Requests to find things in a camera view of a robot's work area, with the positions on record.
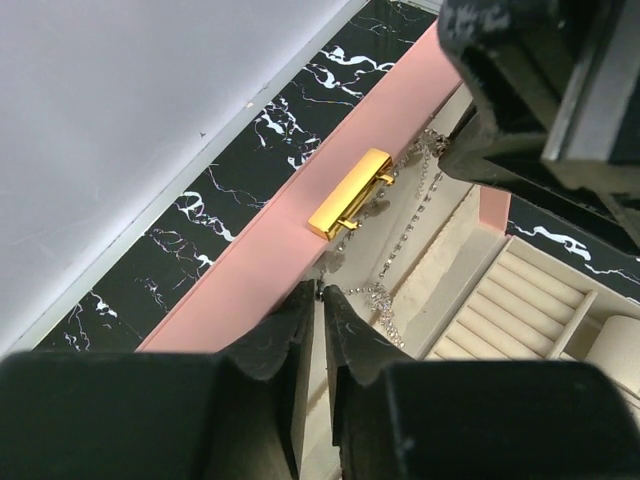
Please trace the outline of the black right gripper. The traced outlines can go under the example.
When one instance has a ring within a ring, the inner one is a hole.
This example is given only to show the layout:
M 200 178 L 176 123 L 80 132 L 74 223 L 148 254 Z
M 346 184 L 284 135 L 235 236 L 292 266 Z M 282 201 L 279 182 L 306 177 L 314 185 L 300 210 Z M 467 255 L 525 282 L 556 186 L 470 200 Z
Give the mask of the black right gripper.
M 639 251 L 639 5 L 446 1 L 439 44 L 472 94 L 440 165 Z

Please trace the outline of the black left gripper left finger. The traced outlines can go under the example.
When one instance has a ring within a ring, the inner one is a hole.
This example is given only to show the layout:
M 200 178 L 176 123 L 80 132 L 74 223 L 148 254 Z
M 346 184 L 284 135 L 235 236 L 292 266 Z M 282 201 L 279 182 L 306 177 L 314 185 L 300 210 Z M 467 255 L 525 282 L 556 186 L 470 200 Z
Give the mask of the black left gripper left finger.
M 315 286 L 213 354 L 23 352 L 1 364 L 5 479 L 296 479 Z

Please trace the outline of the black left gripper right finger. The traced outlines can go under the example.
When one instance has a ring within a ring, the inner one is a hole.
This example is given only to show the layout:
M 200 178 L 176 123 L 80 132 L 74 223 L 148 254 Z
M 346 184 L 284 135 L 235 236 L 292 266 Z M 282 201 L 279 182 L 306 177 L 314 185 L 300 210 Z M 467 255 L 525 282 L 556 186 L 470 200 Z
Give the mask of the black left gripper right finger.
M 418 361 L 323 293 L 332 436 L 346 479 L 635 479 L 621 394 L 576 361 Z

